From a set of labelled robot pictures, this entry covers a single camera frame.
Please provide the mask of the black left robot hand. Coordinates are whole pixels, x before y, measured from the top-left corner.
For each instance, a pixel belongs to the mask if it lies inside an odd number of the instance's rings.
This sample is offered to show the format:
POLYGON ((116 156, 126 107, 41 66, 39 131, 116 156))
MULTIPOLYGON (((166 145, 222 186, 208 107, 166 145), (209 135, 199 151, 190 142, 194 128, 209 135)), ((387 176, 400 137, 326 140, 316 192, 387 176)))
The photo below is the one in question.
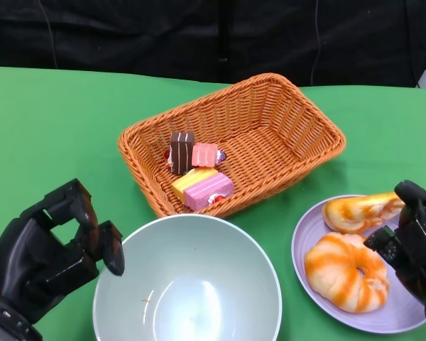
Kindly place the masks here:
POLYGON ((121 239, 111 221, 98 222, 91 195, 71 180, 12 219, 0 236, 0 301, 38 322, 98 276, 98 261, 122 276, 121 239))

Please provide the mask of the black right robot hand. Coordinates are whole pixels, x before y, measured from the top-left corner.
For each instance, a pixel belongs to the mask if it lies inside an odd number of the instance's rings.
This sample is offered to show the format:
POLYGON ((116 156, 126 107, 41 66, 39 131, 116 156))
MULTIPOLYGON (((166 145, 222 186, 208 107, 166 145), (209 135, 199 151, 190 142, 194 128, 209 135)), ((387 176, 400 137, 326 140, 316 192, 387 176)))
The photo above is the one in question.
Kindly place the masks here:
POLYGON ((383 226, 364 245, 376 251, 394 270, 398 280, 425 307, 426 315, 426 190, 410 180, 395 186, 403 201, 398 226, 383 226))

